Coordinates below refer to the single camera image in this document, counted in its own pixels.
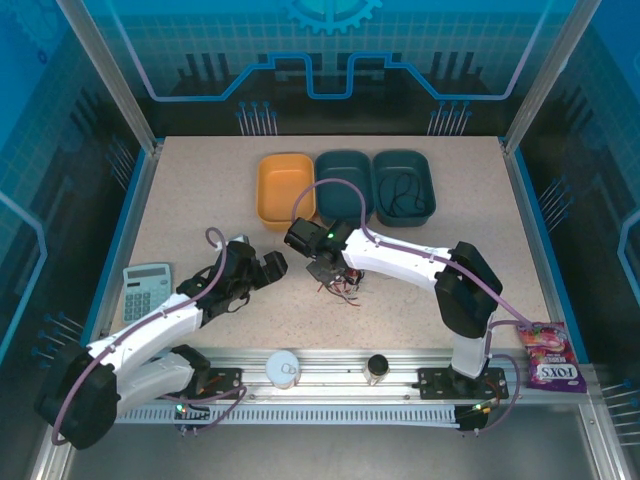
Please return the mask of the teal plastic bin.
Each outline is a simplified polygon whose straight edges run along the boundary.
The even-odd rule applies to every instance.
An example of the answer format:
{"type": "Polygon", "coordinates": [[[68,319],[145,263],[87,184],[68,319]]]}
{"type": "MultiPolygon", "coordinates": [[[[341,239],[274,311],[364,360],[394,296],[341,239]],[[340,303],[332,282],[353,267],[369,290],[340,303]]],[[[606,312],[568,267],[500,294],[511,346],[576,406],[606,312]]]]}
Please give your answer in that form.
{"type": "Polygon", "coordinates": [[[372,160],[376,215],[387,227],[424,225],[436,210],[427,158],[408,149],[386,150],[372,160]]]}
{"type": "MultiPolygon", "coordinates": [[[[320,154],[315,160],[316,180],[343,179],[363,195],[366,204],[366,220],[375,211],[371,162],[357,150],[333,150],[320,154]]],[[[340,183],[326,183],[316,187],[317,211],[326,225],[336,220],[349,221],[360,226],[361,203],[358,195],[340,183]]]]}

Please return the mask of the orange plastic bin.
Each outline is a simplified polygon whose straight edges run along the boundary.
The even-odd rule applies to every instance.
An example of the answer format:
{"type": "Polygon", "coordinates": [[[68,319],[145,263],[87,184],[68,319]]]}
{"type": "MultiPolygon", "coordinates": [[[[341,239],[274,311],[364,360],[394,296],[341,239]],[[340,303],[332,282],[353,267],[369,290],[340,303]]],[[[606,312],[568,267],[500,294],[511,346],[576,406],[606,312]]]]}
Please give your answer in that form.
{"type": "Polygon", "coordinates": [[[286,231],[300,194],[315,182],[314,163],[302,153],[264,157],[257,170],[256,213],[271,231],[286,231]]]}

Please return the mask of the light blue calculator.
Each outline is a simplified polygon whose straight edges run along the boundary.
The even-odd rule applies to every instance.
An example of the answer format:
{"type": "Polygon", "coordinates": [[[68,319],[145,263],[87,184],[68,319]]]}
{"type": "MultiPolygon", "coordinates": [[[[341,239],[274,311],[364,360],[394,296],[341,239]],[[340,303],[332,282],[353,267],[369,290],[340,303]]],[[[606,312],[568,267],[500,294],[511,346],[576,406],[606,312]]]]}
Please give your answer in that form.
{"type": "Polygon", "coordinates": [[[125,324],[141,319],[171,295],[171,271],[167,263],[129,266],[123,270],[123,280],[125,324]]]}

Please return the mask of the silver tin can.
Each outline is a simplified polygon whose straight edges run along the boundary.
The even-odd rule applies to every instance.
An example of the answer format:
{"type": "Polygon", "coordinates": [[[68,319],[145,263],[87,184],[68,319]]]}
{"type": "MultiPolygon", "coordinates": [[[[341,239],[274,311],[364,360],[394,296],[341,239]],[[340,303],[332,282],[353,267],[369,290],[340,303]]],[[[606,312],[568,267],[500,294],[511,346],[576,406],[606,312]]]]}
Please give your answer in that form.
{"type": "Polygon", "coordinates": [[[274,387],[289,389],[301,376],[298,358],[288,350],[274,352],[265,364],[265,374],[274,387]]]}

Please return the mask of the jar with black lid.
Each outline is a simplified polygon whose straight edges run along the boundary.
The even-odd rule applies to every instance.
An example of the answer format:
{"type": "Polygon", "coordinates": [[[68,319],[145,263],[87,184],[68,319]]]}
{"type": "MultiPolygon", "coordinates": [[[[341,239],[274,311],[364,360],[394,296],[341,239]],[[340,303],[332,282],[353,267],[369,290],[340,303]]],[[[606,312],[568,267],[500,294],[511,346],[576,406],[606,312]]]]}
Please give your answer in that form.
{"type": "Polygon", "coordinates": [[[371,386],[381,382],[389,373],[390,367],[387,358],[382,354],[371,356],[365,363],[363,375],[371,386]]]}

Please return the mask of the purple candy bag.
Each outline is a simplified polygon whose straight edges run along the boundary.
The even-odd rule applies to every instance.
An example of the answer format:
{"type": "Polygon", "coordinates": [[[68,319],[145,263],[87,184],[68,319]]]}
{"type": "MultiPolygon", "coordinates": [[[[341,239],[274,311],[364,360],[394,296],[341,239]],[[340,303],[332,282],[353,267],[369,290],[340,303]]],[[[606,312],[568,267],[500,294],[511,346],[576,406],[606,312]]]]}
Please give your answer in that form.
{"type": "Polygon", "coordinates": [[[587,392],[587,383],[563,322],[535,322],[529,328],[518,327],[518,335],[529,358],[528,388],[560,393],[587,392]]]}

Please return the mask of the aluminium mounting rail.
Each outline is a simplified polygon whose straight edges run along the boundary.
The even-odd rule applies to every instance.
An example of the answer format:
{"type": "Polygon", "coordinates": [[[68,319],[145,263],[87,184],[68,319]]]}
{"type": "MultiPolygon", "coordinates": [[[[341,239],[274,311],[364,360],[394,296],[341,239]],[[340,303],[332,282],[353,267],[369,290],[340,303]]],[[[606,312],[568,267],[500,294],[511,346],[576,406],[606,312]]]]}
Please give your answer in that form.
{"type": "Polygon", "coordinates": [[[248,388],[244,402],[249,405],[396,405],[419,401],[411,387],[421,367],[446,367],[450,349],[390,350],[384,354],[390,373],[375,386],[364,377],[368,350],[298,349],[293,354],[301,367],[301,378],[288,389],[272,385],[266,362],[273,349],[205,348],[203,354],[214,367],[237,367],[241,382],[248,388]]]}

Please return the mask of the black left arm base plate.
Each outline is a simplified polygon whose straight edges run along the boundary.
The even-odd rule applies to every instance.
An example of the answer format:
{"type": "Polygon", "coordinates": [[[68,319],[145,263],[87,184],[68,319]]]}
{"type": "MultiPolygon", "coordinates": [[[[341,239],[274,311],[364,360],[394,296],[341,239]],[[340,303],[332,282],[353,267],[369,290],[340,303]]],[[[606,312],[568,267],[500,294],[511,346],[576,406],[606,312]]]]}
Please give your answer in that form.
{"type": "Polygon", "coordinates": [[[199,388],[198,397],[208,398],[221,395],[238,388],[242,383],[240,368],[210,368],[204,384],[199,388]]]}

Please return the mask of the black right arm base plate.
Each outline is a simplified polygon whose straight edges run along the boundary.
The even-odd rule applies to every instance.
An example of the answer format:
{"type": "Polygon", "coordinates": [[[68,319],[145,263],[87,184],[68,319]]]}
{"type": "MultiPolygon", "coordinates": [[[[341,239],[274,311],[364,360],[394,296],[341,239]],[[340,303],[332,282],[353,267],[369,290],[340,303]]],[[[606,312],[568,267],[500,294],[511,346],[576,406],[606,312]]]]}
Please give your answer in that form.
{"type": "Polygon", "coordinates": [[[417,383],[422,400],[489,400],[509,398],[504,370],[486,367],[478,378],[470,379],[451,367],[420,368],[417,383]]]}

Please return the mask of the aluminium frame post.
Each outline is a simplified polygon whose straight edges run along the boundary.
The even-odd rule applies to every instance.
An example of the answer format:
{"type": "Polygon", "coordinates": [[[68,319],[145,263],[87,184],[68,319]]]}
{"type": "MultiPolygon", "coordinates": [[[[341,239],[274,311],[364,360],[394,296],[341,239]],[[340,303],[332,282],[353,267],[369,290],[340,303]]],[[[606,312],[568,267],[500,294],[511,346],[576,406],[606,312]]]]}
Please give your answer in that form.
{"type": "Polygon", "coordinates": [[[141,148],[155,154],[157,141],[151,127],[83,1],[55,1],[141,148]]]}
{"type": "Polygon", "coordinates": [[[524,138],[588,25],[590,18],[584,20],[583,16],[589,12],[587,0],[575,0],[571,12],[502,141],[505,153],[513,153],[524,138]]]}

